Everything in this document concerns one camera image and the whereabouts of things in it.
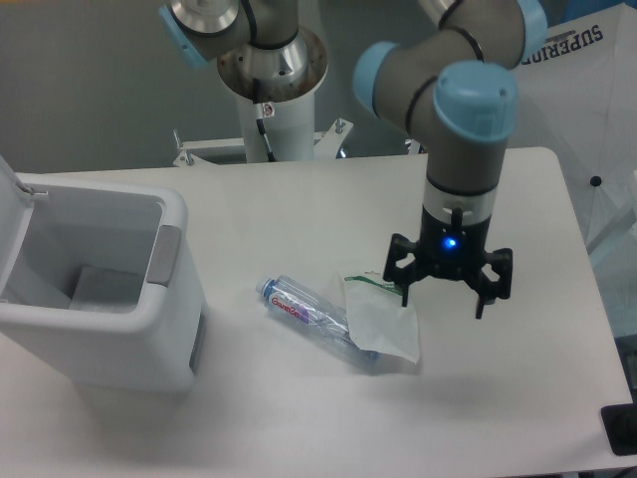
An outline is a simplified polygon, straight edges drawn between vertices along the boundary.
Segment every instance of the bottle label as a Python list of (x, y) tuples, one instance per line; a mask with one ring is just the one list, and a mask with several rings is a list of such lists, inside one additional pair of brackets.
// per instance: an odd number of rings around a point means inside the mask
[(275, 292), (268, 300), (270, 301), (270, 304), (278, 307), (284, 313), (294, 317), (295, 319), (299, 319), (306, 324), (310, 323), (310, 314), (308, 313), (308, 309), (298, 302), (291, 300), (291, 297)]

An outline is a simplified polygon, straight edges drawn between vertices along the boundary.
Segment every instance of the plastic water bottle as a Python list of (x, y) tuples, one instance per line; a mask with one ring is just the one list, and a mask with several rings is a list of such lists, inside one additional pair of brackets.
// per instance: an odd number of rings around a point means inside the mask
[(334, 352), (365, 365), (374, 364), (378, 359), (378, 352), (359, 349), (349, 337), (345, 309), (295, 280), (287, 276), (276, 280), (264, 277), (257, 284), (257, 293), (264, 297), (268, 309), (305, 325)]

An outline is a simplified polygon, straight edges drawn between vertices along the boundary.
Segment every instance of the bottle cap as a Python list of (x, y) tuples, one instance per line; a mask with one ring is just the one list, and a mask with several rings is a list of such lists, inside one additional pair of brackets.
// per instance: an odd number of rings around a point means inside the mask
[(257, 291), (257, 294), (263, 294), (263, 291), (266, 290), (266, 287), (268, 286), (268, 284), (270, 284), (270, 281), (272, 281), (272, 278), (269, 276), (264, 276), (261, 278), (261, 280), (257, 283), (257, 287), (255, 288), (255, 290)]

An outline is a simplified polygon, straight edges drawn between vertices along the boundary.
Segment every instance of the white trash bin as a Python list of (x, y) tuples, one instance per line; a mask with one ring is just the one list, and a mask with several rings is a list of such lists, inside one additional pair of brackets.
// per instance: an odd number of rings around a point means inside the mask
[(170, 189), (0, 157), (0, 332), (77, 383), (189, 389), (206, 304), (186, 222)]

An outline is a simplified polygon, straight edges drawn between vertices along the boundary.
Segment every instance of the metal bracket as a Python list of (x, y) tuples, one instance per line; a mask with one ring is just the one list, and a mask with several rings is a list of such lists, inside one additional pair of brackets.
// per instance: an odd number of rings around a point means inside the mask
[[(346, 157), (342, 144), (353, 130), (353, 123), (345, 119), (337, 119), (327, 131), (315, 133), (315, 160)], [(173, 131), (177, 146), (175, 166), (193, 166), (213, 163), (201, 159), (222, 158), (245, 153), (244, 141), (241, 137), (228, 139), (209, 139), (204, 141), (181, 141), (177, 129)]]
[(424, 154), (427, 152), (425, 146), (415, 139), (405, 139), (405, 150), (408, 155)]
[(27, 186), (20, 179), (16, 181), (16, 187), (20, 189), (22, 192), (29, 194), (30, 196), (47, 196), (49, 195), (49, 191), (38, 191), (33, 187)]

